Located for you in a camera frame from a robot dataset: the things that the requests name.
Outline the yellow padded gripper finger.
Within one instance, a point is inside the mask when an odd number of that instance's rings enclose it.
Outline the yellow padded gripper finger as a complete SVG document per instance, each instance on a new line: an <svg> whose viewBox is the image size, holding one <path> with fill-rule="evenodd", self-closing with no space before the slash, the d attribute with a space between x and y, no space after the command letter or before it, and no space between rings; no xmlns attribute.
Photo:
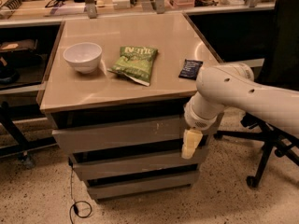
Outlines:
<svg viewBox="0 0 299 224"><path fill-rule="evenodd" d="M189 129L184 132L183 146L181 149L181 157L190 159L203 138L203 134L199 130Z"/></svg>

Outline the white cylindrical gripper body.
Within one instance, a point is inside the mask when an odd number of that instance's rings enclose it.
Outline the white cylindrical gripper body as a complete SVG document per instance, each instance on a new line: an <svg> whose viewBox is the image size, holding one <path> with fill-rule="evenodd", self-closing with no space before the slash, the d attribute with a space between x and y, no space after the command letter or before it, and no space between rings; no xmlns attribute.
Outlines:
<svg viewBox="0 0 299 224"><path fill-rule="evenodd" d="M184 106L184 118L190 128L204 131L212 126L224 108L224 105L210 102L197 92Z"/></svg>

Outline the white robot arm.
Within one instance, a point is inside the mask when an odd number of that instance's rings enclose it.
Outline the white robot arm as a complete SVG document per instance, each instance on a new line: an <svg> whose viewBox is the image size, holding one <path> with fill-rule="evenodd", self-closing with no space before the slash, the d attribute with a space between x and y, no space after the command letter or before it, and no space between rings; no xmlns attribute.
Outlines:
<svg viewBox="0 0 299 224"><path fill-rule="evenodd" d="M299 92L256 83L252 70L243 63L202 67L196 89L184 107L191 128L209 129L225 107L231 106L299 138Z"/></svg>

